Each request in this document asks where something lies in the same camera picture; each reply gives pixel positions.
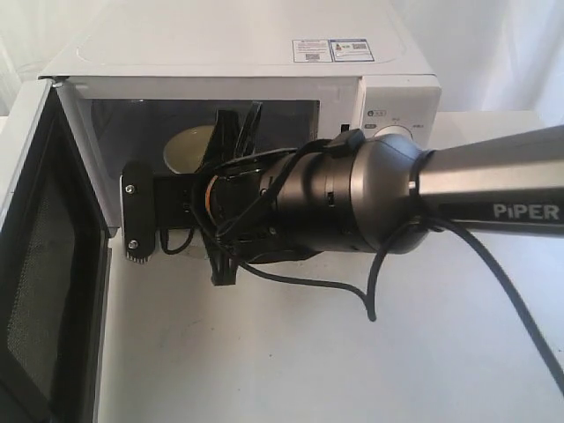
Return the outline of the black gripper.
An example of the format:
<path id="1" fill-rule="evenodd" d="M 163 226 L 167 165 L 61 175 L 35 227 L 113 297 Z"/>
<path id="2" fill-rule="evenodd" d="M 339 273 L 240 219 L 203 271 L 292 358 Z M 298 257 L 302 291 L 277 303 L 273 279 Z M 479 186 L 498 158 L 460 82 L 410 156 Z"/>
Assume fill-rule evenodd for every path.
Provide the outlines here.
<path id="1" fill-rule="evenodd" d="M 271 183 L 262 186 L 261 178 L 266 167 L 282 157 L 268 153 L 261 159 L 226 163 L 234 158 L 234 150 L 236 157 L 254 152 L 262 106 L 259 101 L 251 103 L 242 127 L 235 111 L 218 110 L 197 171 L 153 177 L 156 229 L 162 252 L 169 256 L 181 254 L 198 231 L 215 286 L 233 285 L 244 264 L 300 259 L 300 249 L 290 245 L 274 226 L 271 205 L 252 217 L 233 237 L 219 235 L 268 190 Z"/>

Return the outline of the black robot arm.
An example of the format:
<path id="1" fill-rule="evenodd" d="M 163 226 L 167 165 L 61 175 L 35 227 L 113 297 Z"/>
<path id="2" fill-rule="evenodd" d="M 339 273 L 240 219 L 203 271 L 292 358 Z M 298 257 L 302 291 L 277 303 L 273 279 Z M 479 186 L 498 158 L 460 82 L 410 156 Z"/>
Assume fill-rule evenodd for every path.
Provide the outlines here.
<path id="1" fill-rule="evenodd" d="M 199 231 L 212 280 L 244 264 L 303 261 L 325 251 L 403 254 L 417 223 L 527 234 L 563 231 L 563 129 L 443 150 L 397 133 L 345 130 L 296 149 L 256 152 L 263 106 L 218 112 L 192 174 L 155 182 L 156 226 Z"/>

